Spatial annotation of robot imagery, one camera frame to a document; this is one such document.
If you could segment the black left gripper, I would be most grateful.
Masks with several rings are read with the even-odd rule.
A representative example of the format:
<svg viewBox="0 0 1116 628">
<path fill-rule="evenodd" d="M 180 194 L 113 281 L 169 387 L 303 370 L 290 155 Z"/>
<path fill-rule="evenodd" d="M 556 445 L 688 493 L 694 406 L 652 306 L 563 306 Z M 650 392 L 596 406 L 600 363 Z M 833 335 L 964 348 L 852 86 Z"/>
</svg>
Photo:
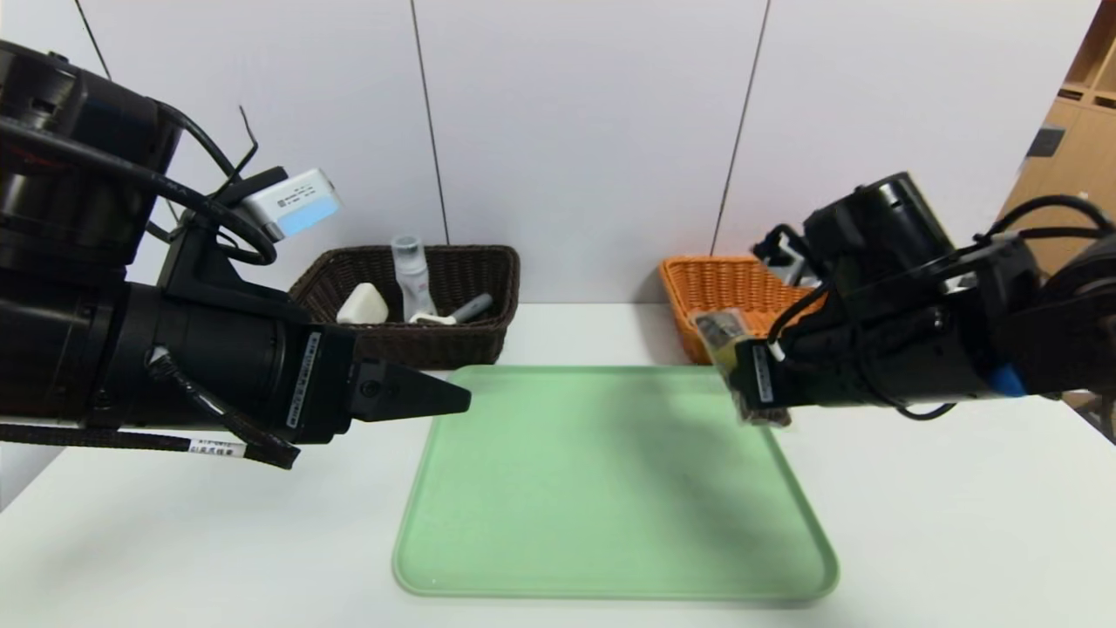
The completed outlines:
<svg viewBox="0 0 1116 628">
<path fill-rule="evenodd" d="M 350 416 L 374 424 L 470 409 L 471 392 L 429 373 L 383 360 L 352 366 L 350 335 L 314 323 L 298 306 L 244 311 L 185 305 L 183 311 L 184 373 L 252 425 L 291 444 L 327 444 L 347 432 Z"/>
</svg>

